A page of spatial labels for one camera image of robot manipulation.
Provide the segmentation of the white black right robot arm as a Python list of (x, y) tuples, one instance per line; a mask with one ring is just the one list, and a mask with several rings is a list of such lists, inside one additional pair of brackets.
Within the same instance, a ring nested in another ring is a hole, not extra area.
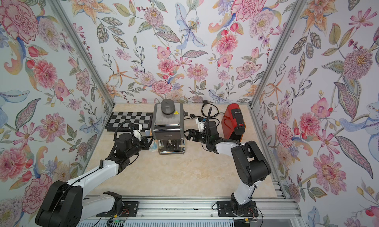
[(241, 143), (221, 138), (216, 122), (211, 119), (211, 112), (209, 109), (206, 117), (190, 115), (196, 119), (198, 129), (188, 129), (189, 134), (185, 138), (201, 143), (205, 151), (233, 158), (240, 183), (231, 194), (230, 201), (216, 202), (218, 216), (257, 218), (260, 211), (252, 197), (257, 183), (271, 174), (271, 167), (256, 142)]

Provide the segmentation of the red capsule coffee machine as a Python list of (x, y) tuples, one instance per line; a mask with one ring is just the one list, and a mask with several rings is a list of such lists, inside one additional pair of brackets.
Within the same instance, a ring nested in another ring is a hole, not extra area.
[(221, 121), (225, 139), (241, 141), (246, 130), (242, 111), (237, 103), (229, 104)]

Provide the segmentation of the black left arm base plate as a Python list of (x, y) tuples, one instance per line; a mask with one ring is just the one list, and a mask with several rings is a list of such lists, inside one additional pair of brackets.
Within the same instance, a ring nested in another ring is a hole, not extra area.
[(122, 204), (116, 204), (110, 211), (97, 214), (96, 217), (111, 218), (129, 218), (136, 217), (139, 207), (138, 201), (123, 201)]

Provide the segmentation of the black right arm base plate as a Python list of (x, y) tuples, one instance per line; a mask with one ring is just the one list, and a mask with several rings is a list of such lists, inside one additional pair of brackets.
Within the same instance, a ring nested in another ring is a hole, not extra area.
[(254, 201), (240, 205), (235, 201), (217, 201), (216, 210), (219, 217), (259, 217), (258, 208)]

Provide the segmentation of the black white checkerboard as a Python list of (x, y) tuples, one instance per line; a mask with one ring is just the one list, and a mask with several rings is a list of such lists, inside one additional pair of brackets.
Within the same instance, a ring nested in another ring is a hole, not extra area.
[(125, 124), (118, 130), (119, 132), (129, 132), (129, 123), (136, 129), (141, 126), (141, 132), (145, 132), (151, 129), (152, 119), (152, 112), (112, 112), (106, 125), (106, 130), (108, 132), (115, 132), (118, 126), (125, 121)]

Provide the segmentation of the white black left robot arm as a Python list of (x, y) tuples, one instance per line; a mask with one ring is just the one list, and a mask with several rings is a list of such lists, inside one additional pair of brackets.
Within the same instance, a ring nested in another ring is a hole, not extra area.
[(68, 181), (56, 181), (47, 194), (36, 215), (35, 223), (41, 227), (75, 227), (80, 222), (107, 213), (116, 217), (126, 211), (122, 196), (107, 191), (97, 197), (88, 194), (108, 179), (120, 174), (138, 157), (141, 151), (149, 150), (152, 136), (142, 136), (132, 124), (130, 133), (114, 134), (114, 145), (106, 159), (89, 172)]

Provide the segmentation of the aluminium front frame rail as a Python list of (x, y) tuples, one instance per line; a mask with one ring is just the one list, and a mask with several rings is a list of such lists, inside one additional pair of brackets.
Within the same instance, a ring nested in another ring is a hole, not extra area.
[(301, 219), (295, 201), (283, 198), (252, 199), (253, 206), (238, 214), (232, 210), (230, 200), (222, 198), (125, 198), (117, 218), (135, 219), (206, 219), (248, 218)]

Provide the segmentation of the grey steel coffee machine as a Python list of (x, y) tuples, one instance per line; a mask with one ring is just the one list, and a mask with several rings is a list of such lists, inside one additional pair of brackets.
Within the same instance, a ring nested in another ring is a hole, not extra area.
[(181, 103), (164, 99), (155, 105), (151, 133), (158, 142), (159, 154), (173, 155), (185, 152), (184, 118), (185, 112)]

